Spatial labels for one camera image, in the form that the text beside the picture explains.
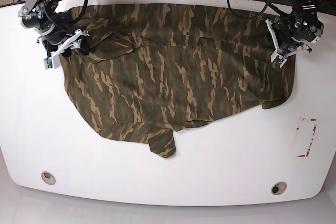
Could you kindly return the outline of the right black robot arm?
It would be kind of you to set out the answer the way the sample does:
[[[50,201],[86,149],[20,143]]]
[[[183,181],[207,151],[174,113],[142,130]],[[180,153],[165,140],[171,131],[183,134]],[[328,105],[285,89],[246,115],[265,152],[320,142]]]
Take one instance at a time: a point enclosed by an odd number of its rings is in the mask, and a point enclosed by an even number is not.
[[[78,16],[73,19],[67,13],[56,12],[56,8],[63,0],[27,0],[18,12],[21,25],[26,29],[33,28],[38,34],[38,43],[42,43],[47,60],[65,54],[71,56],[73,49],[82,49],[83,37],[87,35],[84,28],[68,30],[79,22],[87,9],[88,0],[84,0]]]

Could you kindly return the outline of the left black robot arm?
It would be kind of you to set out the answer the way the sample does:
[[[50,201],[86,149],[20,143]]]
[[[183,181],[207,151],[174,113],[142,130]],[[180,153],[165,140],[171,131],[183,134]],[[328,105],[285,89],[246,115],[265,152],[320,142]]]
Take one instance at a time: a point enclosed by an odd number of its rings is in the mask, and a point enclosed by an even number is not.
[[[311,44],[323,35],[324,25],[318,20],[314,0],[290,0],[292,11],[287,14],[269,3],[279,19],[265,20],[275,51],[270,60],[282,67],[290,56],[299,51],[311,52]]]

